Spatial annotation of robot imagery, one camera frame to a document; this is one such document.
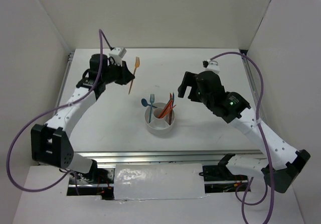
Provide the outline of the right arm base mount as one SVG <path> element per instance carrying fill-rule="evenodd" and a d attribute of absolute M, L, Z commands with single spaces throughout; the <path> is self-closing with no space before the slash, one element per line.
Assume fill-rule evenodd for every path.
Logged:
<path fill-rule="evenodd" d="M 199 173 L 204 179 L 205 193 L 223 193 L 245 191 L 248 177 L 245 175 L 233 175 L 226 167 L 228 160 L 235 154 L 227 154 L 216 165 L 205 165 Z"/>

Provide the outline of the orange-yellow plastic fork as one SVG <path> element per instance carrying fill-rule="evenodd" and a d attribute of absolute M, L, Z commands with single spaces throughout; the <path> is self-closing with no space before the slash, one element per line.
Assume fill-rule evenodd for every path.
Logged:
<path fill-rule="evenodd" d="M 140 58 L 139 58 L 139 57 L 136 57 L 136 58 L 135 58 L 135 65 L 134 65 L 134 71 L 133 71 L 133 75 L 134 75 L 134 76 L 135 76 L 136 71 L 137 71 L 137 69 L 138 69 L 139 66 L 140 66 Z M 130 82 L 130 87 L 129 87 L 128 94 L 131 93 L 133 81 L 134 81 L 134 79 Z"/>

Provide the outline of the teal plastic fork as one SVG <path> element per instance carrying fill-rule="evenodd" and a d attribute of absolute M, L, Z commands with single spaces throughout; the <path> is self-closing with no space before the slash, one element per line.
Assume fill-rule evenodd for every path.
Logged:
<path fill-rule="evenodd" d="M 149 99 L 149 102 L 150 102 L 150 110 L 149 110 L 148 123 L 151 122 L 151 115 L 152 115 L 154 100 L 155 100 L 155 95 L 154 95 L 154 93 L 152 93 L 152 94 L 150 95 L 150 99 Z"/>

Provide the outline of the orange plastic knife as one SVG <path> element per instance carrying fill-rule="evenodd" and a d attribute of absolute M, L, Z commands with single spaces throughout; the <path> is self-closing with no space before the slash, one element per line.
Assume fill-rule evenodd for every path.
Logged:
<path fill-rule="evenodd" d="M 170 93 L 170 100 L 169 100 L 169 107 L 167 108 L 167 111 L 165 112 L 165 117 L 169 114 L 171 107 L 172 107 L 172 102 L 173 102 L 173 94 Z"/>

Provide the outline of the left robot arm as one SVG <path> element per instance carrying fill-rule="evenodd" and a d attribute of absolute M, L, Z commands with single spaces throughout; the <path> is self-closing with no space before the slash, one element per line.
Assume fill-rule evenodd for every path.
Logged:
<path fill-rule="evenodd" d="M 97 162 L 75 153 L 69 138 L 85 112 L 106 90 L 106 85 L 113 82 L 126 85 L 134 80 L 134 75 L 123 61 L 124 55 L 124 49 L 114 48 L 108 55 L 91 56 L 90 67 L 83 73 L 66 106 L 44 125 L 36 124 L 32 127 L 33 160 L 81 173 L 87 183 L 97 181 Z"/>

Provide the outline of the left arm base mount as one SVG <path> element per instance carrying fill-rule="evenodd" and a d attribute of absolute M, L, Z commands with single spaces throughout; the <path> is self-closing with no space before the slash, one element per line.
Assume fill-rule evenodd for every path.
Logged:
<path fill-rule="evenodd" d="M 92 174 L 70 172 L 67 196 L 97 196 L 114 200 L 115 168 L 96 168 Z"/>

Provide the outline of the dark blue plastic spoon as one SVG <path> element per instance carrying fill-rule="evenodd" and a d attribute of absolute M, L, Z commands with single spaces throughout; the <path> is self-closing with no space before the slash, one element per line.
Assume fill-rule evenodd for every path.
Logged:
<path fill-rule="evenodd" d="M 145 98 L 142 98 L 142 99 L 141 99 L 141 104 L 142 104 L 144 107 L 157 108 L 157 106 L 152 105 L 152 104 L 149 104 Z"/>

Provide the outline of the dark blue plastic knife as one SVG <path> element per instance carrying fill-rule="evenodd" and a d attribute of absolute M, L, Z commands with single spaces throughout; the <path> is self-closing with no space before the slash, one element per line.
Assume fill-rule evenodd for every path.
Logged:
<path fill-rule="evenodd" d="M 169 113 L 169 125 L 172 124 L 172 115 L 173 115 L 173 106 L 174 106 L 174 101 L 175 101 L 175 93 L 173 92 L 172 93 L 172 105 L 171 105 L 171 110 L 170 110 L 170 113 Z"/>

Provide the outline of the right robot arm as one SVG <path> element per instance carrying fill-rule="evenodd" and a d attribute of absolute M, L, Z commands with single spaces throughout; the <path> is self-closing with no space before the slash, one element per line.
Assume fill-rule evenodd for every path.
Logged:
<path fill-rule="evenodd" d="M 218 74 L 212 71 L 186 72 L 178 88 L 180 98 L 184 97 L 187 87 L 191 87 L 188 96 L 191 101 L 204 104 L 215 116 L 256 144 L 266 156 L 266 160 L 258 160 L 227 154 L 219 162 L 221 178 L 229 180 L 235 175 L 261 177 L 271 189 L 285 193 L 310 159 L 310 153 L 289 145 L 257 118 L 244 97 L 225 90 Z"/>

